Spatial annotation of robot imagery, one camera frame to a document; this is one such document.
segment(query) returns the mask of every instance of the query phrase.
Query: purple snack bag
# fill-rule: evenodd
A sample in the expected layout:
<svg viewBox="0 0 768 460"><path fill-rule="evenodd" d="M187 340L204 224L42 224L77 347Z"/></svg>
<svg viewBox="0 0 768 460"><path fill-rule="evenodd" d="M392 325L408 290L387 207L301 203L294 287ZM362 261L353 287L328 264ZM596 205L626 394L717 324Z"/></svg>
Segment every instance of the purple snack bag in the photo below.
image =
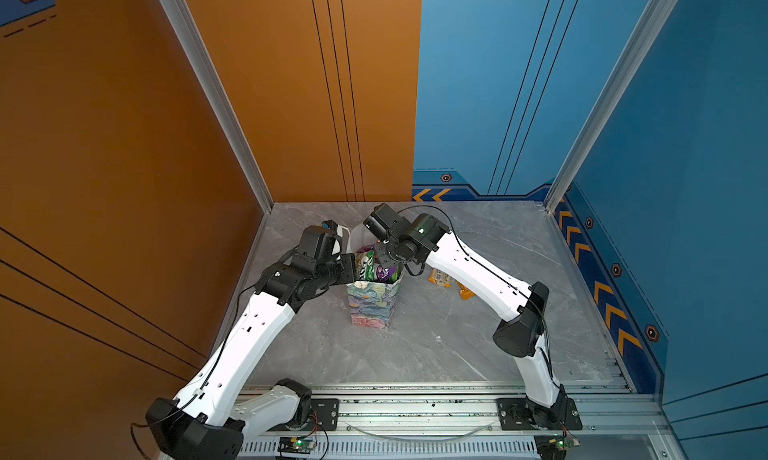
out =
<svg viewBox="0 0 768 460"><path fill-rule="evenodd" d="M376 265L376 278L379 282L387 282L395 272L397 272L397 266L382 268L381 265Z"/></svg>
<svg viewBox="0 0 768 460"><path fill-rule="evenodd" d="M360 250L358 250L357 253L363 254L365 252L370 252L371 250L373 250L373 244L360 247Z"/></svg>

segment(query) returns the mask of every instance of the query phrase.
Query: gray marble surface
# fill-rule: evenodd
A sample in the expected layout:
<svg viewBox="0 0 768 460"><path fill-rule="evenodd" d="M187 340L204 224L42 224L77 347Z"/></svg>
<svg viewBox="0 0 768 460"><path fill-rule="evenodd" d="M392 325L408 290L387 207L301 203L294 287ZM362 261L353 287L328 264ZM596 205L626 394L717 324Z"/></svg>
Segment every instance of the gray marble surface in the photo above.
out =
<svg viewBox="0 0 768 460"><path fill-rule="evenodd" d="M417 202L390 205L399 210ZM249 283L298 243L303 229L323 220L350 228L378 202L276 204L250 270ZM476 252L521 280L550 289L545 313L552 334L555 375L569 384L608 382L610 347L586 299L577 298L562 266L562 248L533 202L444 202L459 236ZM407 210L415 218L429 208ZM424 275L403 280L388 329L353 326L344 286L304 304L278 335L247 386L290 377L310 386L359 382L508 382L522 378L511 356L496 347L499 319L476 296L462 300L456 285L437 286Z"/></svg>

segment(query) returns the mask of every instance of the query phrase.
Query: black line stripe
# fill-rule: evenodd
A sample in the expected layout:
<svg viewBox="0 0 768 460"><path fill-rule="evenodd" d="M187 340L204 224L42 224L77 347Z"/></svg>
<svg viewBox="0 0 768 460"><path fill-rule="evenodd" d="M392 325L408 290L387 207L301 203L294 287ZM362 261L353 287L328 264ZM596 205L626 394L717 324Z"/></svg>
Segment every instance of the black line stripe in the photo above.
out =
<svg viewBox="0 0 768 460"><path fill-rule="evenodd" d="M560 14L563 11L563 5L565 5L565 0L563 0L560 3L560 9L558 9L558 15L554 18L554 24L552 25L552 31L549 33L549 40L547 40L547 46L544 48L544 54L542 55L542 62L538 65L538 70L536 71L536 77L533 80L533 86L531 87L531 93L528 95L528 101L525 102L525 109L523 110L523 115L520 117L520 124L518 125L518 130L514 134L514 140L512 141L512 148L509 149L509 156L507 156L507 162L504 164L504 170L502 170L502 177L499 179L498 187L496 188L496 195L498 195L498 192L502 188L502 182L504 181L504 175L507 173L507 167L509 166L509 161L512 158L512 152L514 152L514 145L518 142L518 135L520 135L520 128L523 126L523 120L525 120L525 114L528 112L528 106L531 103L531 98L533 97L533 92L536 90L536 83L538 82L538 76L542 72L542 67L544 66L544 60L547 58L547 52L549 51L549 44L552 42L552 37L554 36L554 31L558 27L558 20L560 20Z"/></svg>
<svg viewBox="0 0 768 460"><path fill-rule="evenodd" d="M520 93L523 91L523 85L525 84L525 78L528 76L528 68L531 66L531 60L533 59L533 52L536 50L536 43L538 43L538 36L542 32L542 26L544 25L544 18L547 16L547 10L549 9L549 2L547 0L546 6L544 6L544 13L542 14L542 21L538 24L538 31L536 32L536 39L533 40L533 46L531 47L531 54L528 56L528 64L525 65L525 73L523 73L523 80L520 81L520 89L518 90L518 96L514 100L514 107L512 108L512 115L509 116L509 123L507 124L507 132L504 134L504 141L502 142L502 148L498 151L498 158L496 159L496 166L493 167L493 175L491 176L491 183L488 185L488 195L491 194L491 188L493 187L493 179L496 177L496 169L498 163L502 161L502 154L504 153L504 146L507 143L507 136L509 135L509 128L512 126L512 119L514 118L514 112L518 109L518 102L520 101Z"/></svg>
<svg viewBox="0 0 768 460"><path fill-rule="evenodd" d="M21 16L21 17L17 17L17 18L14 18L14 19L13 19L13 20L11 20L10 22L6 22L6 23L4 23L4 24L0 24L0 27L5 27L5 25L8 25L8 24L11 24L11 23L14 23L14 22L18 22L18 21L19 21L19 20L21 20L22 18L31 17L31 16L33 16L33 15L36 15L36 14L38 14L38 13L41 13L41 12L45 12L46 10L50 10L51 8L53 8L53 7L55 7L55 6L56 6L56 4L53 4L53 5L51 5L50 7L45 7L43 10L37 10L36 12L33 12L33 13L27 13L26 15L23 15L23 16Z"/></svg>
<svg viewBox="0 0 768 460"><path fill-rule="evenodd" d="M191 346L188 346L186 343L182 342L181 340L179 340L179 339L178 339L178 338L176 338L175 336L173 336L173 335L171 335L170 333L166 332L165 330L163 330L163 329L159 328L157 325L155 325L154 323L150 322L149 320L147 320L146 318L144 318L144 317L143 317L142 315L140 315L139 313L137 313L137 312L135 312L135 311L131 310L131 309L130 309L128 306L126 306L125 304L123 304L123 303L120 303L119 301L117 301L117 300L116 300L115 298L113 298L112 296L108 295L107 293L103 292L102 290L100 290L99 288L97 288L96 286L94 286L92 283L90 283L90 282L87 282L87 281L86 281L86 280L85 280L83 277L81 277L80 275L77 275L77 274L76 274L76 273L74 273L72 270L70 270L70 269L66 268L66 267L65 267L65 266L63 266L61 263L57 262L56 260L53 260L53 259L52 259L50 256L48 256L48 255L45 255L43 252L41 252L40 250L38 250L38 249L34 248L32 245L30 245L30 244L28 244L28 243L24 242L24 240L20 239L20 238L19 238L19 237L17 237L16 235L14 235L14 234L12 234L11 232L7 231L5 228L3 228L3 227L1 227L1 226L0 226L0 231L1 231L1 232L3 232L4 234L6 234L6 235L10 236L11 238L13 238L14 240L16 240L16 241L17 241L17 242L19 242L20 244L22 244L22 245L26 246L27 248L29 248L30 250L32 250L32 251L33 251L33 252L35 252L36 254L38 254L38 255L42 256L42 257L43 257L43 258L45 258L47 261L49 261L49 262L53 263L54 265L56 265L57 267L59 267L60 269L62 269L64 272L66 272L66 273L69 273L69 274L70 274L70 275L72 275L74 278L76 278L76 279L80 280L82 283L85 283L86 285L90 286L90 287L91 287L93 290L96 290L97 292L101 293L101 295L104 295L104 296L106 296L107 298L109 298L109 299L110 299L110 300L112 300L113 302L117 303L118 305L120 305L121 307L123 307L124 309L126 309L127 311L129 311L129 312L133 313L134 315L136 315L137 317L139 317L139 318L140 318L140 319L142 319L143 321L145 321L145 322L149 323L150 325L152 325L154 328L158 329L158 330L159 330L159 331L161 331L162 333L165 333L166 335L168 335L170 338L172 338L172 339L176 340L176 341L177 341L178 343L180 343L181 345L183 345L183 346L186 346L186 347L187 347L189 350L192 350L193 352L197 353L197 355L199 355L199 356L203 357L204 359L207 359L207 358L208 358L206 355L203 355L202 353L200 353L200 352L198 352L197 350L193 349Z"/></svg>
<svg viewBox="0 0 768 460"><path fill-rule="evenodd" d="M10 296L7 296L7 295L3 295L2 293L0 293L0 297L2 297L2 298L4 298L4 299L6 299L7 301L9 301L9 302L11 302L11 303L15 303L16 305L18 305L18 306L20 306L20 307L22 307L22 308L25 308L25 309L29 310L30 312L34 312L34 313L37 313L38 315L40 315L40 316L43 316L44 318L47 318L48 320L51 320L52 322L56 322L56 323L58 323L58 324L59 324L59 325L61 325L61 326L65 326L65 327L67 327L68 329L70 329L70 330L72 330L72 331L74 331L74 332L77 332L77 333L81 334L82 336L86 336L86 337L88 337L88 338L89 338L89 339L91 339L91 340L96 340L97 342L101 343L102 345L106 345L106 346L108 346L109 348L111 348L111 349L114 349L114 350L117 350L117 351L118 351L118 352L120 352L120 353L124 353L125 355L128 355L128 356L129 356L129 357L131 357L131 358L137 359L137 360L139 360L139 361L140 361L140 362L142 362L142 363L146 363L146 364L147 364L147 365L149 365L149 366L153 366L154 368L156 368L156 369L160 370L161 372L166 372L168 375L174 376L174 377L178 378L179 380L181 380L181 381L183 381L183 382L186 382L186 381L187 381L187 379L186 379L186 378L183 378L183 377L179 377L179 376L178 376L178 375L176 375L175 373L169 372L168 370L166 370L166 369L164 369L164 368L162 368L162 367L159 367L159 366L157 366L157 365L155 365L155 364L153 364L153 363L151 363L151 362L148 362L147 360L144 360L144 359L140 359L139 357L137 357L136 355L134 355L134 354L132 354L132 353L128 353L128 352L126 352L125 350L119 349L119 348L117 348L116 346L114 346L114 345L111 345L110 343L106 343L104 340L100 340L100 339L97 339L95 336L89 335L89 334L87 334L86 332L83 332L82 330L78 330L78 329L74 328L73 326L67 325L66 323L62 322L61 320L56 320L56 319L55 319L55 318L53 318L52 316L48 316L48 315L45 315L43 312L40 312L40 311L38 311L38 310L35 310L35 309L33 309L32 307L30 307L30 306L26 306L24 303L21 303L21 302L17 302L16 300L14 300L13 298L11 298Z"/></svg>
<svg viewBox="0 0 768 460"><path fill-rule="evenodd" d="M326 76L326 89L328 90L328 103L331 106L331 120L333 122L333 133L336 135L336 148L339 151L339 167L341 168L341 180L344 182L344 195L346 201L350 201L350 195L347 193L346 178L344 176L344 163L341 160L341 146L339 146L339 132L336 131L336 117L333 115L333 102L331 101L331 86L328 84L328 71L326 70L326 58L322 54L322 40L320 40L320 24L317 23L317 9L315 0L312 0L312 11L315 13L315 27L317 27L317 42L320 44L320 58L322 59L322 72Z"/></svg>
<svg viewBox="0 0 768 460"><path fill-rule="evenodd" d="M346 38L346 17L344 16L344 0L341 0L341 20L344 23L344 44L346 46L346 66L350 70L350 92L352 92L352 116L355 119L355 143L357 144L357 161L360 165L360 187L362 201L366 201L366 182L362 175L362 155L360 154L360 136L357 133L357 109L355 109L355 89L352 86L352 62L350 62L350 42Z"/></svg>
<svg viewBox="0 0 768 460"><path fill-rule="evenodd" d="M65 299L69 300L70 302L74 303L75 305L78 305L78 306L80 306L80 307L82 307L82 308L86 309L87 311L89 311L89 312L93 313L94 315L98 316L99 318L101 318L101 319L103 319L103 320L107 320L107 321L108 321L108 322L110 322L112 325L114 325L114 326L116 326L116 327L118 327L118 328L120 328L120 329L122 329L122 330L124 330L124 331L128 332L129 334L131 334L131 335L135 336L136 338L138 338L138 339L140 339L140 340L144 340L146 343L149 343L149 344L150 344L150 345L152 345L153 347L155 347L155 348L158 348L158 349L162 350L163 352L166 352L168 355L172 356L173 358L181 360L182 362L186 363L188 366L190 366L190 367L193 367L194 369L197 369L197 370L199 370L199 369L200 369L200 367L198 367L198 366L196 366L196 365L192 365L192 364L191 364L191 363L189 363L187 360L185 360L185 359L182 359L181 357L174 355L173 353L169 352L168 350L164 349L163 347L161 347L161 346L159 346L159 345L156 345L156 344L152 343L151 341L149 341L149 340L147 340L147 339L143 338L142 336L140 336L139 334L137 334L137 333L135 333L135 332L133 332L133 331L131 331L131 330L129 330L129 329L127 329L127 328L125 328L124 326L120 325L119 323L116 323L116 322L114 322L114 321L110 320L109 318L107 318L106 316L104 316L104 315L101 315L101 313L99 313L99 312L96 312L95 310L92 310L91 308L88 308L86 305L83 305L82 303L80 303L79 301L76 301L75 299L71 298L70 296L66 296L65 294L63 294L62 292L59 292L58 290L56 290L56 289L55 289L55 288L53 288L52 286L50 286L50 285L47 285L47 284L46 284L46 283L44 283L44 282L41 282L40 280L38 280L38 279L34 278L32 275L30 275L30 274L28 274L28 273L26 273L26 272L24 272L24 271L22 271L22 270L20 270L20 269L16 268L14 265L11 265L10 263L6 262L5 260L3 260L3 259L0 259L0 263L2 263L2 264L3 264L3 265L5 265L6 267L8 267L8 268L10 268L10 269L14 270L15 272L21 273L22 275L26 276L27 278L29 278L29 279L30 279L30 280L32 280L33 282L36 282L37 284L44 286L45 288L47 288L47 289L48 289L48 290L50 290L51 292L54 292L54 293L56 293L57 295L59 295L59 296L61 296L61 297L65 298Z"/></svg>
<svg viewBox="0 0 768 460"><path fill-rule="evenodd" d="M336 36L333 34L333 20L331 19L331 1L326 0L328 7L328 22L331 25L331 42L333 43L333 60L336 61L336 80L339 81L339 99L341 100L341 115L344 119L344 137L346 137L346 152L350 156L350 173L352 175L352 192L357 201L357 184L355 182L355 169L352 167L352 148L350 147L350 129L346 126L346 108L344 108L344 93L341 91L341 73L339 73L339 55L336 53Z"/></svg>
<svg viewBox="0 0 768 460"><path fill-rule="evenodd" d="M732 387L734 385L739 385L740 383L751 382L752 380L757 380L758 378L763 378L765 376L768 376L768 373L763 373L763 375L757 375L757 376L754 376L754 377L751 377L751 378L744 378L744 380L739 380L738 382L729 383L728 385L723 385L723 386L720 386L720 387L717 387L717 388L711 388L711 389L705 390L703 392L698 392L698 393L695 393L693 395L688 395L687 397L678 398L677 400L672 400L670 402L662 403L661 405L669 405L671 403L681 402L683 400L687 400L688 398L698 397L699 395L704 395L705 393L716 392L717 390L722 390L723 388L728 388L728 387Z"/></svg>
<svg viewBox="0 0 768 460"><path fill-rule="evenodd" d="M710 415L717 415L718 413L732 412L733 410L740 410L742 408L763 405L763 403L768 403L768 400L763 400L762 402L748 403L746 405L742 405L742 406L738 406L738 407L724 408L722 410L717 410L716 412L702 413L701 415L696 415L696 416L687 417L687 418L681 418L680 420L673 420L670 423L685 422L686 420L693 420L694 418L708 417Z"/></svg>
<svg viewBox="0 0 768 460"><path fill-rule="evenodd" d="M8 37L10 37L11 35L15 35L16 33L19 33L19 32L24 32L24 28L20 28L19 30L16 30L16 31L14 31L14 32L11 32L11 33L9 33L9 34L6 34L6 35L3 35L2 37L3 37L3 38L8 38Z"/></svg>
<svg viewBox="0 0 768 460"><path fill-rule="evenodd" d="M558 51L554 54L554 60L552 60L552 66L549 68L549 73L547 74L547 80L544 82L544 87L542 88L542 94L538 98L538 102L536 103L536 109L533 111L533 116L531 117L531 123L528 124L528 129L525 131L525 137L523 137L523 143L520 145L520 151L518 152L518 157L514 160L514 167L512 168L512 173L509 175L509 180L507 180L507 186L504 188L504 192L506 192L509 189L509 185L512 182L512 176L514 175L514 170L518 167L518 162L520 161L520 155L523 153L523 148L525 148L525 141L528 139L528 134L531 133L531 126L533 126L533 120L536 119L536 113L538 112L538 106L542 104L542 98L544 97L544 92L547 90L547 84L549 84L549 78L552 76L552 71L554 70L554 63L558 61L558 55L560 55L560 48L563 46L563 41L565 40L565 35L568 33L568 27L571 26L571 20L574 17L574 13L576 12L576 5L578 5L578 1L576 0L576 3L574 4L574 9L571 10L571 16L568 18L568 23L565 24L565 32L563 32L562 38L560 38L560 45L558 45Z"/></svg>
<svg viewBox="0 0 768 460"><path fill-rule="evenodd" d="M752 432L753 430L761 430L762 428L768 428L768 425L763 425L760 427L740 428L738 430L729 430L728 432L711 433L708 435L698 435L695 437L678 438L678 440L682 442L683 440L694 440L696 438L716 437L721 435L728 435L729 433Z"/></svg>

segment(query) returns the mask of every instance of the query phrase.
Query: yellow chevron arrow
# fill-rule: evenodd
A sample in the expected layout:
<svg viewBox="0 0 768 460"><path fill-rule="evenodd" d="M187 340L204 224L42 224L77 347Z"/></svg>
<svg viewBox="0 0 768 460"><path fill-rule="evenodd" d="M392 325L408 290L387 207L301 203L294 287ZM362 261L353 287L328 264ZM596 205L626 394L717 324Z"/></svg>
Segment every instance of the yellow chevron arrow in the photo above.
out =
<svg viewBox="0 0 768 460"><path fill-rule="evenodd" d="M575 226L570 226L566 228L566 231L568 232L568 236L566 237L566 241L568 242L568 246L571 246L571 234L580 234L581 230L576 228Z"/></svg>
<svg viewBox="0 0 768 460"><path fill-rule="evenodd" d="M564 216L573 216L573 214L571 212L566 211L566 210L563 210L562 212L560 212L560 230L563 229L563 217Z"/></svg>
<svg viewBox="0 0 768 460"><path fill-rule="evenodd" d="M643 348L643 346L640 344L640 340L634 338L632 335L623 331L622 329L619 329L619 353L621 356L624 356L624 340L629 340L639 348Z"/></svg>
<svg viewBox="0 0 768 460"><path fill-rule="evenodd" d="M440 192L440 193L439 193L439 194L437 194L436 196L433 196L433 197L432 197L432 199L433 199L435 202L442 202L442 199L440 198L440 196L442 196L443 194L446 194L446 193L447 193L447 192L449 192L449 191L451 191L451 189L450 189L450 188L446 188L445 190L443 190L442 192Z"/></svg>
<svg viewBox="0 0 768 460"><path fill-rule="evenodd" d="M610 314L615 313L616 315L619 315L624 320L627 319L627 314L616 308L615 306L606 303L605 304L605 324L608 326L608 329L610 330Z"/></svg>
<svg viewBox="0 0 768 460"><path fill-rule="evenodd" d="M422 200L422 195L426 194L430 190L431 190L431 188L425 188L424 190L422 190L422 191L418 192L416 195L414 195L413 199L416 200L417 202L423 202L424 200Z"/></svg>
<svg viewBox="0 0 768 460"><path fill-rule="evenodd" d="M595 282L594 283L594 302L597 304L600 304L600 302L598 301L598 295L600 294L600 290L602 290L603 292L608 292L611 295L614 294L614 291L605 283Z"/></svg>
<svg viewBox="0 0 768 460"><path fill-rule="evenodd" d="M574 256L576 257L576 263L578 263L578 253L580 250L586 250L587 252L591 252L592 249L589 247L589 245L580 244L579 242L576 243L576 253Z"/></svg>

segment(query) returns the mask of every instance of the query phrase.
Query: black cable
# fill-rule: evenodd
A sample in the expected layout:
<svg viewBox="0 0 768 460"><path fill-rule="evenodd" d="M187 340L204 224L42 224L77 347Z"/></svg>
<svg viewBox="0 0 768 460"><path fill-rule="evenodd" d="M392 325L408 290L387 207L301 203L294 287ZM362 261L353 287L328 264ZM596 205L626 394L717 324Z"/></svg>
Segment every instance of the black cable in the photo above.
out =
<svg viewBox="0 0 768 460"><path fill-rule="evenodd" d="M542 324L544 325L544 344L547 347L547 366L549 367L549 376L552 377L554 374L552 373L552 350L549 348L549 327L547 327L547 321L544 319L544 312L542 309L538 308L538 305L536 305L536 302L530 302L531 305L536 309L538 312L538 315L542 318Z"/></svg>
<svg viewBox="0 0 768 460"><path fill-rule="evenodd" d="M467 258L473 260L475 263L477 263L478 265L480 265L483 268L485 268L488 272L492 273L496 278L498 278L502 282L506 283L508 286L511 286L512 288L517 289L514 286L512 286L511 283L509 283L505 279L501 278L493 270L487 268L482 263L476 261L474 258L472 258L472 256L470 256L467 253L466 250L464 250L464 247L462 246L462 243L458 240L458 235L456 234L456 228L454 228L454 226L453 226L453 222L451 221L451 217L445 211L443 211L442 208L439 208L439 207L433 206L433 205L411 205L411 206L407 206L406 208L402 208L402 209L398 210L397 213L399 214L400 212L403 212L405 210L410 210L411 208L419 208L421 206L424 206L426 208L434 208L435 210L439 210L440 213L442 213L443 215L446 216L446 218L448 219L448 224L451 226L451 232L453 232L453 236L456 238L456 243L458 244L458 247L460 249L462 249L462 252L464 252L464 254L467 256ZM547 347L546 357L547 357L547 360L548 360L549 376L552 377L554 375L552 373L552 350L550 350L550 348L549 348L549 328L547 327L547 321L544 319L544 312L541 311L541 309L538 308L538 305L536 305L534 302L530 302L530 303L531 303L531 305L534 306L534 308L538 311L539 316L542 318L542 324L544 325L544 335L545 335L544 342L545 342L546 347Z"/></svg>
<svg viewBox="0 0 768 460"><path fill-rule="evenodd" d="M278 263L285 263L285 262L286 262L286 260L288 260L289 258L291 258L291 257L293 256L293 254L295 254L295 253L296 253L296 251L297 251L298 249L299 249L299 246L298 246L298 245L294 246L292 249L290 249L290 250L288 250L287 252L285 252L285 253L283 254L283 256L280 258L280 260L278 260L277 262L278 262Z"/></svg>
<svg viewBox="0 0 768 460"><path fill-rule="evenodd" d="M308 416L308 418L312 418L312 423L314 423L314 424L315 424L315 425L312 427L312 432L310 432L310 433L307 433L306 435L304 435L304 436L302 436L302 437L296 437L296 440L303 440L303 439L304 439L304 438L306 438L306 437L312 436L312 434L315 432L315 430L317 430L317 417L315 417L315 416Z"/></svg>
<svg viewBox="0 0 768 460"><path fill-rule="evenodd" d="M434 208L435 210L440 210L440 212L441 212L443 215L445 215L445 216L446 216L446 218L448 219L448 224L451 226L451 232L453 232L453 236L454 236L454 238L456 238L456 244L458 244L458 248L462 249L462 252L464 252L464 254L466 255L466 257L467 257L467 259L468 259L468 260L472 260L473 262L477 263L478 265L480 265L481 267L483 267L484 269L486 269L486 270L488 271L488 273L490 273L490 274L494 275L496 278L498 278L499 280L501 280L502 282L504 282L504 283L505 283L505 284L506 284L508 287L510 287L510 288L513 288L513 289L517 290L518 292L520 291L520 290L518 290L518 288L517 288L516 286L514 286L514 285L513 285L513 284L511 284L510 282L507 282L507 281L504 279L504 277L502 277L502 276L500 276L499 274L495 273L493 270L489 269L487 266L483 265L482 263L480 263L480 262L476 261L476 259L472 258L472 255L468 254L468 253L467 253L467 251L466 251L466 250L464 250L464 246L463 246L463 245L462 245L462 243L461 243L461 242L458 240L458 235L456 234L456 228L454 228L454 226L453 226L453 222L451 221L451 217L450 217L450 216L448 216L448 214L447 214L446 212L444 212L444 211L443 211L441 208L439 208L439 207L437 207L437 206L433 206L433 205L411 205L411 206L407 206L406 208L402 208L402 209L398 210L398 211L397 211L397 213L399 214L400 212L402 212L402 211L404 211L404 210L409 210L409 209L411 209L411 208L419 208L420 206L423 206L423 207L425 207L425 208Z"/></svg>
<svg viewBox="0 0 768 460"><path fill-rule="evenodd" d="M326 450L320 457L320 460L323 460L326 455L328 455L328 450L331 448L331 440L328 439L328 432L326 432L326 428L323 427L321 423L318 423L317 425L322 428L322 433L326 434Z"/></svg>
<svg viewBox="0 0 768 460"><path fill-rule="evenodd" d="M424 273L424 265L426 265L426 263L422 263L422 267L418 270L418 273L413 273L413 271L411 270L410 265L408 263L406 263L406 270L408 270L408 273L410 273L411 276L419 276L422 273Z"/></svg>
<svg viewBox="0 0 768 460"><path fill-rule="evenodd" d="M205 388L206 385L208 385L208 380L210 379L210 376L214 374L214 370L216 369L216 366L219 364L219 360L221 360L221 354L224 353L224 348L226 347L226 340L229 339L229 336L232 333L232 329L235 327L235 323L236 323L237 319L240 316L240 297L245 292L247 292L248 290L254 288L255 286L256 286L256 284L254 283L253 285L246 287L240 293L237 294L237 298L235 299L235 310L234 310L234 315L232 317L232 323L230 324L230 328L226 332L226 337L224 338L224 340L222 340L221 349L219 350L219 355L216 357L216 361L214 362L213 366L210 368L210 371L208 372L208 375L206 375L205 380L203 380L203 385L199 388L199 390L202 391L203 388ZM136 428L147 428L147 427L150 427L152 425L157 425L157 424L159 424L161 422L164 422L168 418L171 418L171 417L176 416L179 413L183 412L184 409L187 408L196 398L198 398L197 393L195 393L192 396L192 398L190 398L190 400L187 403L185 403L184 406L179 408L176 412L170 413L167 416L161 418L160 420L156 420L155 422L146 423L146 424L143 424L143 425L135 423L135 422L131 422L130 423L130 437L134 440L134 445L136 445L136 449L139 450L139 453L141 454L141 456L146 458L146 460L150 460L150 458L147 456L147 454L144 453L144 450L141 449L141 446L139 446L139 442L136 440L136 435L134 434L134 427L136 427Z"/></svg>

